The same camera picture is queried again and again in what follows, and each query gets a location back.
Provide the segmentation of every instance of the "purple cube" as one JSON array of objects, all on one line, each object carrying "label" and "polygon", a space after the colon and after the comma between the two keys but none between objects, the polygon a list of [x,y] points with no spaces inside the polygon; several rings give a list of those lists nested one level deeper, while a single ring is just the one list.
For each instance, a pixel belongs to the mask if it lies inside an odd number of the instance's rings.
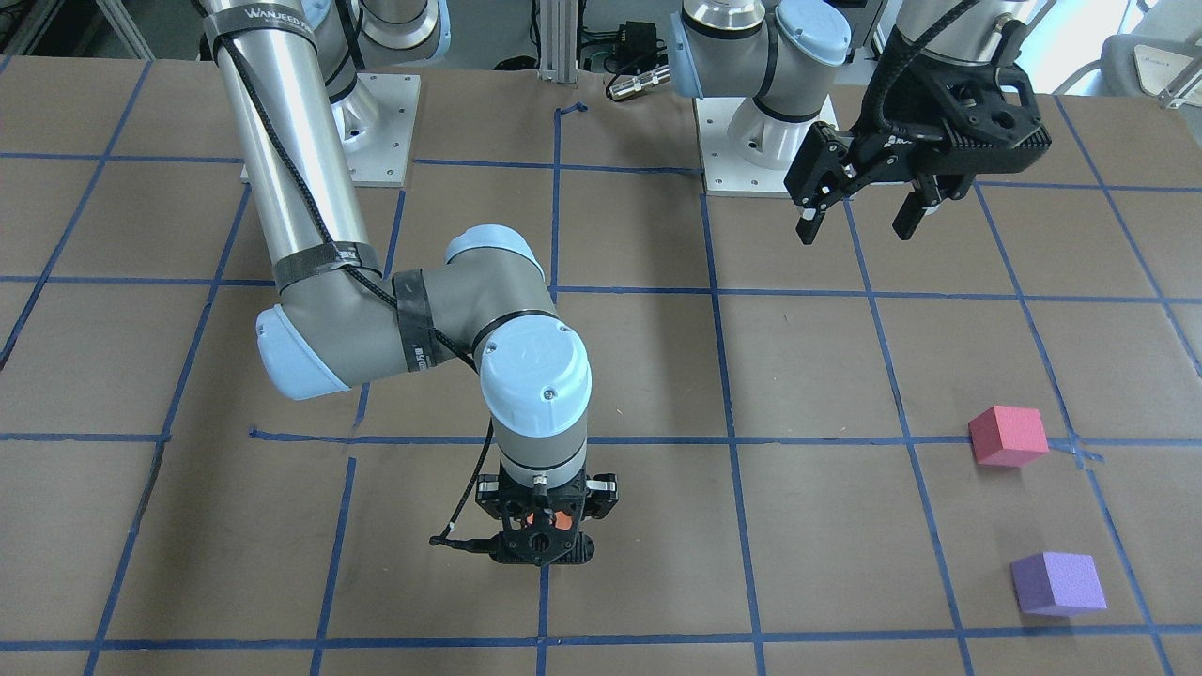
[{"label": "purple cube", "polygon": [[1072,617],[1106,610],[1094,557],[1042,552],[1010,565],[1018,609],[1031,615]]}]

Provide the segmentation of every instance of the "floor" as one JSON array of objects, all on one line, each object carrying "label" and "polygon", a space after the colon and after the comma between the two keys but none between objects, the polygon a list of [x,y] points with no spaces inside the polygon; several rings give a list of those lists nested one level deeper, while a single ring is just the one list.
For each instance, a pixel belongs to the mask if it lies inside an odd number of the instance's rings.
[{"label": "floor", "polygon": [[[803,248],[787,203],[703,194],[688,101],[422,78],[406,189],[359,191],[373,242],[394,271],[478,223],[531,242],[594,364],[589,469],[623,481],[593,562],[427,546],[487,422],[465,369],[275,393],[212,65],[6,58],[0,674],[1202,672],[1178,118],[1043,97],[1029,172],[910,243],[874,186]],[[976,466],[994,404],[1055,450]],[[458,532],[495,528],[469,505]],[[1045,550],[1091,555],[1109,610],[1020,615],[1008,565]]]}]

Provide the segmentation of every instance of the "white joint cover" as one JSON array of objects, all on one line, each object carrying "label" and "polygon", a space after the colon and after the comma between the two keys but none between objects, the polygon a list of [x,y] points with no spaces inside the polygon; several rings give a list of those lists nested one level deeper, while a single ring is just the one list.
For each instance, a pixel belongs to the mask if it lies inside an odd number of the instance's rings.
[{"label": "white joint cover", "polygon": [[547,279],[547,274],[542,272],[542,266],[534,257],[530,245],[512,227],[495,223],[469,227],[466,232],[447,244],[446,262],[451,262],[451,259],[469,249],[505,249],[506,251],[513,251],[532,262],[534,267],[538,268],[538,274],[542,275],[543,280]]},{"label": "white joint cover", "polygon": [[593,370],[584,342],[546,315],[510,320],[488,336],[480,387],[493,416],[523,437],[554,437],[588,410]]},{"label": "white joint cover", "polygon": [[267,375],[285,397],[299,402],[350,390],[313,351],[282,307],[260,313],[255,333]]}]

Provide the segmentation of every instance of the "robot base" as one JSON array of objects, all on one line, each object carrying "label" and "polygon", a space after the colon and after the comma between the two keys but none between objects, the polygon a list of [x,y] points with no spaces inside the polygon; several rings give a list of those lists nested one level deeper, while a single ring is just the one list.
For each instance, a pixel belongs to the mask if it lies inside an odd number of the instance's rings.
[{"label": "robot base", "polygon": [[[379,118],[355,136],[344,135],[343,152],[351,182],[365,188],[404,188],[417,119],[422,79],[416,75],[358,73],[379,108]],[[242,182],[249,183],[246,170]]]},{"label": "robot base", "polygon": [[[789,198],[785,189],[784,168],[774,170],[755,165],[740,154],[740,149],[734,147],[734,141],[728,134],[731,120],[738,111],[744,99],[738,97],[710,97],[697,99],[697,137],[701,142],[701,161],[706,170],[706,192],[709,195],[725,195],[730,197],[784,197]],[[814,120],[797,125],[797,131],[790,137],[796,138],[798,146],[805,138],[805,132],[815,120],[823,120],[835,124],[834,107],[827,97],[822,103],[822,112]],[[797,153],[797,148],[787,152],[791,159]]]}]

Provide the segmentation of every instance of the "pink block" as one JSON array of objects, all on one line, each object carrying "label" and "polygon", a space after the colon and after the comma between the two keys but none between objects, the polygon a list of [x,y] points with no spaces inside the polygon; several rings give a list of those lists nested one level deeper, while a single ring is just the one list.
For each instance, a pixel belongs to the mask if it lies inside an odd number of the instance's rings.
[{"label": "pink block", "polygon": [[969,423],[977,464],[1022,467],[1048,452],[1039,409],[993,407]]}]

